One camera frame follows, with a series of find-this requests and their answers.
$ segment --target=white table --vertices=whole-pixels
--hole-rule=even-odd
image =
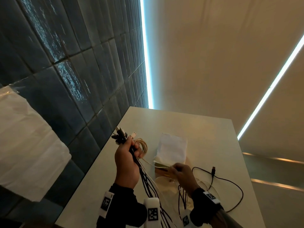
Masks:
[[[241,204],[230,212],[244,228],[263,228],[264,221],[258,206],[242,152],[230,119],[130,107],[119,127],[131,134],[136,132],[148,145],[146,160],[152,162],[162,133],[188,138],[187,157],[192,166],[211,171],[216,167],[218,177],[238,184],[244,191]],[[96,227],[98,211],[105,191],[116,176],[114,153],[117,145],[109,139],[97,159],[82,180],[76,192],[56,221],[64,228]],[[145,165],[151,177],[154,169]],[[194,175],[210,182],[211,177],[196,170]],[[224,209],[232,208],[240,199],[241,192],[231,183],[214,180]],[[134,189],[139,202],[146,198],[141,180]]]

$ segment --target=hand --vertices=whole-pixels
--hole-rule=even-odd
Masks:
[[[142,158],[144,155],[139,146],[139,142],[134,142],[130,136],[127,137],[127,141],[124,144],[120,144],[115,153],[117,169],[115,183],[134,189],[139,180],[139,168],[133,161],[132,154],[129,152],[131,146],[134,146],[136,149],[134,153],[135,157]]]
[[[180,186],[187,192],[189,197],[192,197],[192,193],[199,188],[189,166],[175,163],[173,166],[170,166],[169,172],[177,178]]]

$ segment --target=led light strip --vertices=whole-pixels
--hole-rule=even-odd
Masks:
[[[304,45],[304,35],[302,36],[301,40],[298,42],[297,46],[295,47],[295,49],[291,53],[290,57],[287,59],[286,63],[283,65],[283,68],[280,70],[280,72],[278,73],[278,75],[276,76],[276,78],[274,79],[274,81],[272,82],[272,84],[270,85],[269,89],[267,90],[267,92],[263,96],[263,98],[260,101],[260,103],[257,105],[257,107],[255,108],[255,110],[253,111],[253,113],[250,116],[250,118],[248,119],[248,121],[246,122],[246,124],[244,125],[244,127],[242,128],[241,132],[239,133],[239,135],[237,137],[238,140],[244,134],[244,132],[246,131],[247,127],[250,125],[250,123],[252,122],[252,120],[254,119],[254,117],[256,116],[256,114],[259,112],[259,110],[261,109],[261,107],[263,106],[263,104],[265,103],[265,101],[270,96],[271,92],[274,90],[274,88],[276,87],[276,85],[279,83],[280,79],[283,77],[283,75],[285,74],[285,72],[288,69],[288,67],[291,65],[291,63],[294,60],[294,58],[297,56],[297,54],[299,53],[299,51],[302,49],[303,45]]]
[[[280,161],[285,161],[285,162],[292,162],[292,163],[297,163],[297,164],[304,164],[304,162],[301,161],[295,161],[295,160],[290,160],[290,159],[286,159],[286,158],[280,158],[280,157],[267,157],[267,156],[263,156],[263,155],[257,155],[257,154],[252,154],[252,153],[245,153],[242,152],[245,155],[250,155],[250,156],[255,156],[255,157],[264,157],[264,158],[269,158],[269,159],[273,159],[273,160],[280,160]]]
[[[148,56],[148,46],[147,46],[147,37],[146,37],[146,21],[145,21],[145,13],[144,13],[144,1],[140,0],[140,11],[141,11],[141,20],[142,20],[142,28],[143,28],[143,50],[145,53],[145,65],[146,65],[146,79],[147,79],[147,94],[148,94],[148,105],[149,109],[154,109],[153,105],[153,95],[152,95],[152,84],[150,77],[150,62]]]
[[[284,189],[297,190],[297,191],[304,192],[303,188],[294,187],[294,186],[290,186],[290,185],[285,185],[285,184],[280,184],[280,183],[275,183],[275,182],[268,182],[268,181],[263,181],[263,180],[259,180],[259,179],[254,179],[254,178],[252,178],[251,181],[256,182],[256,183],[266,184],[266,185],[278,186],[278,187],[281,187]]]

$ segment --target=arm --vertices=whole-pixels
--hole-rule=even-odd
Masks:
[[[128,137],[127,141],[116,150],[116,179],[109,190],[114,193],[114,196],[106,218],[99,216],[97,228],[120,228],[126,227],[126,225],[139,227],[146,221],[146,207],[137,202],[133,191],[139,180],[139,168],[134,163],[133,157],[129,152],[131,146],[136,149],[135,157],[143,157],[139,143],[135,143],[131,137]]]
[[[177,178],[180,186],[193,200],[194,209],[190,213],[190,218],[194,225],[202,226],[205,222],[213,228],[242,228],[223,210],[220,204],[215,205],[207,199],[207,196],[203,194],[204,190],[197,184],[189,166],[176,163],[169,168],[169,172]]]

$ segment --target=person's left hand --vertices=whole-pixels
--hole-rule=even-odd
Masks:
[[[135,157],[142,158],[144,156],[139,142],[134,142],[130,136],[127,137],[127,141],[124,144],[120,144],[115,153],[117,169],[115,183],[119,186],[134,189],[139,180],[139,168],[129,152],[131,146],[134,146],[136,149],[134,153]]]

